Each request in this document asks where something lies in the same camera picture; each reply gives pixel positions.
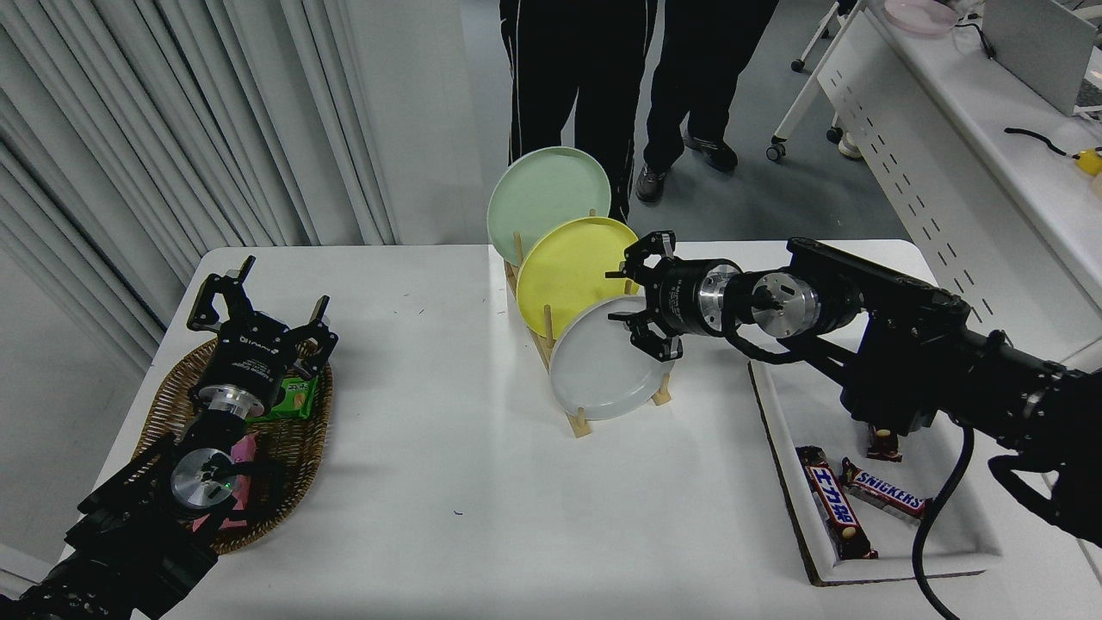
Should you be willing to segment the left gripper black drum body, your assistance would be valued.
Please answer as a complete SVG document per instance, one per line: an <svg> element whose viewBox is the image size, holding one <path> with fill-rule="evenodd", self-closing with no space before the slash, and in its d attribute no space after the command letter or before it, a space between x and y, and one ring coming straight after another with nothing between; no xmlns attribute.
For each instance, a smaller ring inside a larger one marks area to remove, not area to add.
<svg viewBox="0 0 1102 620"><path fill-rule="evenodd" d="M298 357L284 323L264 313L244 313L222 325L203 373L203 405L229 393L251 398L249 412L270 412Z"/></svg>

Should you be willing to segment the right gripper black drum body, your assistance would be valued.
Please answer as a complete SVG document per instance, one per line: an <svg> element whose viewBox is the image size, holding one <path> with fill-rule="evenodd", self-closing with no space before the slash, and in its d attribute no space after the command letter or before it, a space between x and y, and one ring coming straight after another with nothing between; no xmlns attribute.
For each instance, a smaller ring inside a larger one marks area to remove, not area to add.
<svg viewBox="0 0 1102 620"><path fill-rule="evenodd" d="M642 267L647 306L666 337L711 334L700 305L701 287L710 270L711 262L704 259L661 258L653 267Z"/></svg>

